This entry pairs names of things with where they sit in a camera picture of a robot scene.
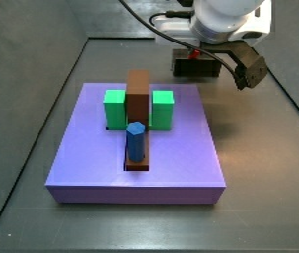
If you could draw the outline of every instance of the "gray table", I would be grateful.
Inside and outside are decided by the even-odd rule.
[[[172,78],[171,48],[89,41],[0,217],[0,251],[61,249],[299,250],[299,113],[270,75],[237,91],[217,79]],[[227,190],[213,206],[60,205],[44,186],[84,82],[196,83]]]

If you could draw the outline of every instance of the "green cube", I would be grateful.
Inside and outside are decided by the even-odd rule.
[[[125,90],[107,90],[103,99],[108,130],[127,129]]]
[[[171,130],[173,110],[172,91],[152,91],[151,95],[151,130]]]

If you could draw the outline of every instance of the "blue cylinder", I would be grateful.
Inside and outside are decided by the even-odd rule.
[[[141,162],[145,155],[145,125],[140,122],[128,124],[127,128],[127,150],[129,160]]]

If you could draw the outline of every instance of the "cable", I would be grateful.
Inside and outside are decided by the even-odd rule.
[[[132,8],[129,7],[129,5],[125,3],[124,0],[119,0],[120,3],[123,4],[124,8],[128,10],[128,12],[133,15],[133,17],[143,23],[143,25],[155,33],[157,34],[159,36],[161,36],[164,39],[167,39],[168,41],[171,42],[175,42],[183,46],[185,46],[187,48],[189,49],[193,49],[193,50],[199,50],[200,52],[203,52],[205,55],[208,55],[211,58],[213,58],[215,60],[217,60],[223,66],[227,68],[227,70],[229,71],[229,73],[232,74],[233,76],[233,79],[236,81],[236,83],[240,81],[240,77],[239,75],[235,73],[235,70],[231,68],[231,66],[228,65],[227,62],[223,61],[221,58],[219,58],[213,53],[208,52],[207,50],[201,49],[200,47],[189,44],[189,43],[185,43],[185,42],[181,42],[179,40],[176,40],[175,38],[172,38],[171,36],[165,35],[164,33],[161,33],[157,29],[155,29],[144,20],[143,18],[136,14],[136,12],[132,10]]]
[[[164,15],[164,12],[155,13],[149,16],[149,24],[153,26],[152,18],[156,16]]]
[[[191,19],[192,12],[189,11],[165,11],[155,13],[149,16],[149,24],[153,26],[152,18],[156,16],[164,16],[165,18]]]

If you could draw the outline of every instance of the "purple box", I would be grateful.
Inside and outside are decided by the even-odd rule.
[[[149,85],[173,92],[172,130],[149,132],[149,171],[124,171],[124,131],[105,130],[104,91],[125,84],[82,85],[49,170],[60,203],[213,204],[225,189],[195,85]]]

